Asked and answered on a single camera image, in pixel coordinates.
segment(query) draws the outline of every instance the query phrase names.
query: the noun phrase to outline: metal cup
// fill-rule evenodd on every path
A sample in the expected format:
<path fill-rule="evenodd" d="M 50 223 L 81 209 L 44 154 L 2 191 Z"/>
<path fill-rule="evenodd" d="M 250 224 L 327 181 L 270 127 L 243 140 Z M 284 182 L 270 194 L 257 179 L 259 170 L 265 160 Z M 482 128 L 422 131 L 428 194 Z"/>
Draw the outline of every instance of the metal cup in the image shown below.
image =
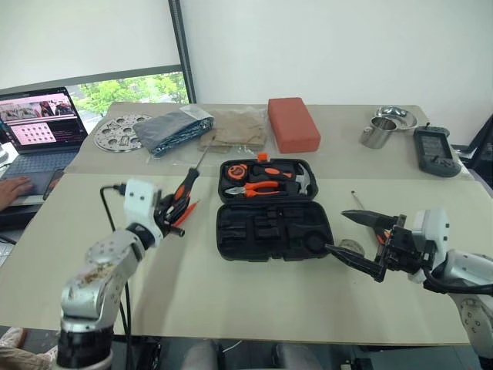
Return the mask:
<path fill-rule="evenodd" d="M 365 127 L 360 143 L 371 149 L 380 149 L 397 129 L 395 122 L 385 117 L 374 117 L 371 126 Z"/>

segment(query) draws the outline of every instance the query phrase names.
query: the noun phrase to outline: tool case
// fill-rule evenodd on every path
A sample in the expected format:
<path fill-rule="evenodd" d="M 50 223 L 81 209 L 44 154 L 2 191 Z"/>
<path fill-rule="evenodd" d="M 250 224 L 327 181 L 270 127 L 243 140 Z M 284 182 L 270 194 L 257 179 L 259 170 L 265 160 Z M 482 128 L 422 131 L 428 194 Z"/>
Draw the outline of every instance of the tool case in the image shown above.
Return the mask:
<path fill-rule="evenodd" d="M 246 193 L 234 189 L 259 183 Z M 317 181 L 304 160 L 259 155 L 226 161 L 218 191 L 224 205 L 217 211 L 217 248 L 229 261 L 322 258 L 329 253 L 325 244 L 334 244 L 325 211 L 313 202 Z"/>

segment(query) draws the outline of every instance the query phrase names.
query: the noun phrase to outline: orange tape measure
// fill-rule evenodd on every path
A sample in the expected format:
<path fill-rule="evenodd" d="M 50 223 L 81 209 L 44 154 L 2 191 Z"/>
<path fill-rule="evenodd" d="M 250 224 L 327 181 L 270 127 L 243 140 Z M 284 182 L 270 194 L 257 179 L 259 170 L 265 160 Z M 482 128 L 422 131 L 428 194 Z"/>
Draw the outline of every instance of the orange tape measure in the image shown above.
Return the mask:
<path fill-rule="evenodd" d="M 233 180 L 242 180 L 247 174 L 247 169 L 246 164 L 235 164 L 228 168 L 228 177 Z"/>

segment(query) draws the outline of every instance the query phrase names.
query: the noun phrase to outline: laptop keyboard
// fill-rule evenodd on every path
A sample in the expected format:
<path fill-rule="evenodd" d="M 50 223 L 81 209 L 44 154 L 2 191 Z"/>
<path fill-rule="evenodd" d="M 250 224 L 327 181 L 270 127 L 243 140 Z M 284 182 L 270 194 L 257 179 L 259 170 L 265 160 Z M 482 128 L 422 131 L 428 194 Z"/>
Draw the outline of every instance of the laptop keyboard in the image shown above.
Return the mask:
<path fill-rule="evenodd" d="M 18 156 L 5 172 L 5 177 L 16 173 L 49 172 L 67 167 L 77 152 Z"/>

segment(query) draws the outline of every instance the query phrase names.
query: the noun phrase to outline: trees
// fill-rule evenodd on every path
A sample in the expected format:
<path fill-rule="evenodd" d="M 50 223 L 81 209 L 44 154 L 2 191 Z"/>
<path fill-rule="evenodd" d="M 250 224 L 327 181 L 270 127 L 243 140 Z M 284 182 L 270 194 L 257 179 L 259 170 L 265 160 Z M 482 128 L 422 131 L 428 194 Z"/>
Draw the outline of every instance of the trees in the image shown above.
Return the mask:
<path fill-rule="evenodd" d="M 80 89 L 85 98 L 74 98 L 74 103 L 80 109 L 101 116 L 106 114 L 109 106 L 114 102 L 157 103 L 166 98 L 175 103 L 188 102 L 181 72 L 85 83 Z"/>

